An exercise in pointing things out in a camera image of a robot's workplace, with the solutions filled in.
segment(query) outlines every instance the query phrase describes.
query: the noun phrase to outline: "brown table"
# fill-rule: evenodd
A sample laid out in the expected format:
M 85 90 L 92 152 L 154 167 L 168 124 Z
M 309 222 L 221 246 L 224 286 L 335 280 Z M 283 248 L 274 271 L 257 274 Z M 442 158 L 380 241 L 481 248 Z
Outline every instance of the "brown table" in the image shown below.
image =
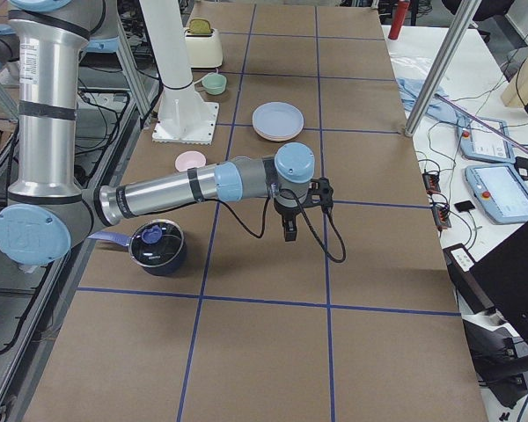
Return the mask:
M 194 149 L 209 163 L 274 154 L 254 108 L 298 107 L 296 140 L 332 182 L 348 260 L 327 263 L 301 219 L 285 243 L 270 210 L 256 240 L 213 202 L 163 215 L 187 237 L 171 278 L 98 244 L 25 421 L 486 420 L 377 13 L 200 3 L 194 15 L 220 30 L 229 80 L 212 98 L 212 145 Z M 172 172 L 192 148 L 150 137 L 124 183 Z M 257 229 L 262 205 L 234 208 Z

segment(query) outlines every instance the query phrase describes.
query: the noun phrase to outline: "blue and white device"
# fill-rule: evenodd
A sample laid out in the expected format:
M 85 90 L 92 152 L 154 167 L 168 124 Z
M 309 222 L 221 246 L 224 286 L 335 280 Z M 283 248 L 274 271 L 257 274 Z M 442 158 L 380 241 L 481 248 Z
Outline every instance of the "blue and white device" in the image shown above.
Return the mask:
M 489 118 L 483 120 L 505 135 L 509 134 L 506 121 Z M 516 161 L 512 145 L 476 121 L 471 121 L 465 127 L 458 127 L 458 137 L 462 155 L 467 159 L 508 164 Z
M 528 221 L 528 187 L 512 165 L 470 165 L 466 167 L 466 181 L 494 222 Z

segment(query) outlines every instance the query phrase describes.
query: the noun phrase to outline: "red cylinder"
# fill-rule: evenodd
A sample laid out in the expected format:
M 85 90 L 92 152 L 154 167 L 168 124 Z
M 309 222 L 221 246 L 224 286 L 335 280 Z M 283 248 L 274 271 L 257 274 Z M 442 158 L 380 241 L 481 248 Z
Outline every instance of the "red cylinder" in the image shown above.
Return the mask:
M 407 16 L 409 2 L 400 0 L 397 4 L 397 10 L 395 11 L 395 16 L 393 17 L 393 23 L 391 24 L 391 30 L 389 31 L 389 39 L 396 40 L 399 38 L 399 32 L 405 22 L 405 17 Z

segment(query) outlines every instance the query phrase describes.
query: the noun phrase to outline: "white stand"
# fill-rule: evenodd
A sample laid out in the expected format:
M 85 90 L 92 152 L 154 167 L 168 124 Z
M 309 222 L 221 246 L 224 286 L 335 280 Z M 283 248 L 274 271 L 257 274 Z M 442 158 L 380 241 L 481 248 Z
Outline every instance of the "white stand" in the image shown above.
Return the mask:
M 219 104 L 205 103 L 194 89 L 178 2 L 140 0 L 140 3 L 158 72 L 165 85 L 152 139 L 210 144 Z

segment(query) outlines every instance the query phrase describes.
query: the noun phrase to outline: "blue cloth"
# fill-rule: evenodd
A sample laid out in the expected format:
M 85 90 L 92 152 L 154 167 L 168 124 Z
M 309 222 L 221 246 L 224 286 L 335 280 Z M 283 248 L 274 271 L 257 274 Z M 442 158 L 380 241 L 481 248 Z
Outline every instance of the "blue cloth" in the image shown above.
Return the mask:
M 424 81 L 421 79 L 398 77 L 397 85 L 399 86 L 403 107 L 405 110 L 410 112 L 413 109 L 415 101 L 419 97 L 419 92 L 421 92 Z M 436 92 L 443 97 L 447 97 L 444 90 L 440 87 L 438 87 Z M 437 98 L 433 98 L 430 101 L 429 109 L 427 110 L 426 114 L 432 119 L 438 121 L 446 121 L 454 125 L 458 124 L 459 116 L 456 114 L 456 111 L 450 105 L 439 101 Z

